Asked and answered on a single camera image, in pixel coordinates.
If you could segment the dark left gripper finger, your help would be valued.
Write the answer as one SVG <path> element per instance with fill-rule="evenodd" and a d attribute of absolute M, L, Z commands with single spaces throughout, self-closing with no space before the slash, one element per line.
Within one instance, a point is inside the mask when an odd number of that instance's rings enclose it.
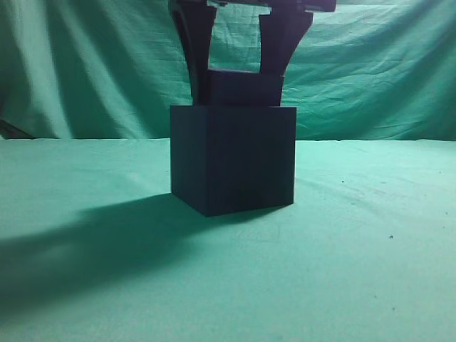
<path fill-rule="evenodd" d="M 311 12 L 273 10 L 259 16 L 260 80 L 262 105 L 280 106 L 286 68 L 300 41 L 310 29 Z"/>

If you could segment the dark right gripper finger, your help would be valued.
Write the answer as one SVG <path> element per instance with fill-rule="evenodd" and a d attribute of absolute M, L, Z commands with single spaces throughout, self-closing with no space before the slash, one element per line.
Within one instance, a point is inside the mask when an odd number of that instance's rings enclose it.
<path fill-rule="evenodd" d="M 217 9 L 206 1 L 169 1 L 172 17 L 187 64 L 192 102 L 209 101 L 209 50 Z"/>

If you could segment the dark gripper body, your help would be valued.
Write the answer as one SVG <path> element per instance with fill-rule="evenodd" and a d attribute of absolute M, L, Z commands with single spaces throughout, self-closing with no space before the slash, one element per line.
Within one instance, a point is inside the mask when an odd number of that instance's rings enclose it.
<path fill-rule="evenodd" d="M 226 0 L 214 1 L 214 3 L 263 6 L 290 11 L 334 12 L 336 10 L 336 0 Z"/>

